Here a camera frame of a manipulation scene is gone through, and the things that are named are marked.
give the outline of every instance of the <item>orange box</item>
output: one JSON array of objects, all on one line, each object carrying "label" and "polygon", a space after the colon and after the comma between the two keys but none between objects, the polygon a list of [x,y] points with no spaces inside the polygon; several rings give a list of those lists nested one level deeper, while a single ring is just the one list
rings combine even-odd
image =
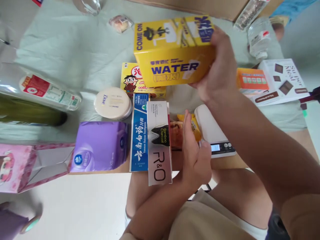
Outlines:
[{"label": "orange box", "polygon": [[261,69],[238,68],[237,87],[244,95],[255,95],[269,90],[269,85]]}]

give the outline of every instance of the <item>barcode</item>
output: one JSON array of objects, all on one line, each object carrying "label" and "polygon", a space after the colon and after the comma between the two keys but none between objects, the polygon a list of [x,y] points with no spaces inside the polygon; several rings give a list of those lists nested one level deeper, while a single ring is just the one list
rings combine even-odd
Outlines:
[{"label": "barcode", "polygon": [[76,105],[77,105],[77,103],[78,103],[78,99],[77,99],[77,98],[75,98],[75,99],[73,100],[72,105],[73,105],[73,106],[76,106]]}]

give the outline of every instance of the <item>white jar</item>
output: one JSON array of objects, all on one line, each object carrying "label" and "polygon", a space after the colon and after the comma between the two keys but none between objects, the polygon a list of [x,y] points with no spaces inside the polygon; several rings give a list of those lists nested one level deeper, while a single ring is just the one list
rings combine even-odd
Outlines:
[{"label": "white jar", "polygon": [[119,121],[130,116],[132,103],[125,91],[109,87],[97,94],[94,108],[102,117]]}]

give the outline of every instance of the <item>digital display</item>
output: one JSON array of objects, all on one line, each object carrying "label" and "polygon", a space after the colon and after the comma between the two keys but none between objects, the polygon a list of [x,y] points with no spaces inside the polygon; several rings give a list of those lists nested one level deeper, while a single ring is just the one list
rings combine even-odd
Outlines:
[{"label": "digital display", "polygon": [[216,152],[216,151],[220,151],[219,144],[211,145],[211,152]]}]

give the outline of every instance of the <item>purple tissue pack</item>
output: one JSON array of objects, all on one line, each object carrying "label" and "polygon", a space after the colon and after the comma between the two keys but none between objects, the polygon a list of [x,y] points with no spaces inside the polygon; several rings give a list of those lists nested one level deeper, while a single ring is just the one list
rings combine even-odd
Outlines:
[{"label": "purple tissue pack", "polygon": [[127,158],[127,134],[123,122],[81,122],[70,171],[116,169]]}]

